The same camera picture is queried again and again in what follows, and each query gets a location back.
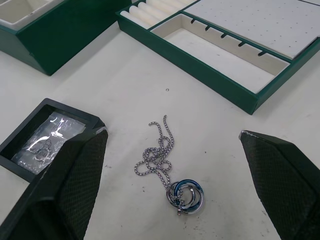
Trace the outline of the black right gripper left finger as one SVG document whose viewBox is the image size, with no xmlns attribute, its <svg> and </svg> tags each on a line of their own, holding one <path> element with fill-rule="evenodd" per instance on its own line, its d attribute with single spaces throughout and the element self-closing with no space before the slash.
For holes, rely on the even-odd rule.
<svg viewBox="0 0 320 240">
<path fill-rule="evenodd" d="M 82 240 L 98 195 L 107 128 L 67 140 L 0 226 L 2 240 Z"/>
</svg>

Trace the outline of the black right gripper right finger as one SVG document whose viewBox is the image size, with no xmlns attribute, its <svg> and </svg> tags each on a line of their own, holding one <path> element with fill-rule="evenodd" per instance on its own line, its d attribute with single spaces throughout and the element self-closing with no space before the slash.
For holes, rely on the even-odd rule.
<svg viewBox="0 0 320 240">
<path fill-rule="evenodd" d="M 239 134 L 256 193 L 282 240 L 320 238 L 320 170 L 293 143 Z"/>
</svg>

